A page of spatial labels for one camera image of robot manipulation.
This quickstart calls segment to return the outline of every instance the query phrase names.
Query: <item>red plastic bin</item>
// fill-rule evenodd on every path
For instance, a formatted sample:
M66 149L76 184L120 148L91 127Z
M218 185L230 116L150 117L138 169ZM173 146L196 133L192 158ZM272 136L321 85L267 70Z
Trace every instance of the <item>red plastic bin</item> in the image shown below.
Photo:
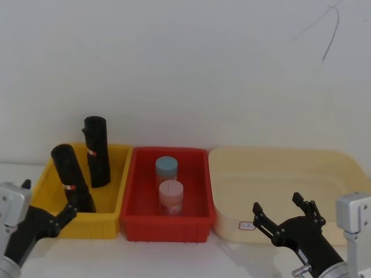
M159 215L155 162L178 161L177 180L184 186L183 215ZM135 148L122 203L121 232L131 242L206 242L215 221L208 153L203 149Z

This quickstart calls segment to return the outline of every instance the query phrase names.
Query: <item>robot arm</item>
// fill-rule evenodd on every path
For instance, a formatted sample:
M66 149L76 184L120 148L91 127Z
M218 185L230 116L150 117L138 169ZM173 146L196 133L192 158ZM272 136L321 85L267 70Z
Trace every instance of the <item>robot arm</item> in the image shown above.
M351 278L371 277L371 195L355 192L336 202L337 226L347 239Z
M292 200L305 216L290 218L277 225L255 203L254 226L268 236L274 246L290 248L299 257L304 266L293 271L294 277L303 277L303 273L310 272L313 278L324 278L322 274L332 266L342 266L345 263L322 235L322 226L326 221L320 215L315 202L304 201L297 192Z
M0 278L18 278L36 242L58 236L77 214L74 198L57 216L30 206L30 185L30 180L22 187L0 183Z

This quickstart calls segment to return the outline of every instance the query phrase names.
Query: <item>black tube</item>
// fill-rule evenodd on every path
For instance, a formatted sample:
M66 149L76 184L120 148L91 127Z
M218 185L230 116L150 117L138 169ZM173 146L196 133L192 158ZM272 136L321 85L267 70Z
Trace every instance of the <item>black tube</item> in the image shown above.
M76 208L81 213L95 213L94 201L73 147L67 144L56 146L52 150L52 158L68 202L76 202Z
M107 124L102 117L91 116L84 120L85 142L88 148L88 165L92 188L102 187L111 181L108 158Z

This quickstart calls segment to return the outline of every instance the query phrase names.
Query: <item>clear plastic container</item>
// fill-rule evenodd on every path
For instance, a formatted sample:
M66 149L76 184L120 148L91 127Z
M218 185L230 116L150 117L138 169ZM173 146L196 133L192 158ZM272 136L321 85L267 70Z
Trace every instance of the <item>clear plastic container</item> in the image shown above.
M178 161L171 156L162 156L156 160L156 190L168 180L177 180Z
M167 180L160 184L159 204L161 215L181 215L183 209L183 185L174 180Z

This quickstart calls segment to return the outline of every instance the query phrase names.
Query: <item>label on tray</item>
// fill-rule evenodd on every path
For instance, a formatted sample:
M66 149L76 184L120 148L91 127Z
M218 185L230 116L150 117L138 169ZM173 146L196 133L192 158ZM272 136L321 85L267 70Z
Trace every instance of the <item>label on tray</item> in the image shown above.
M253 222L241 221L238 225L238 229L243 231L253 231L255 230L255 226L253 225Z

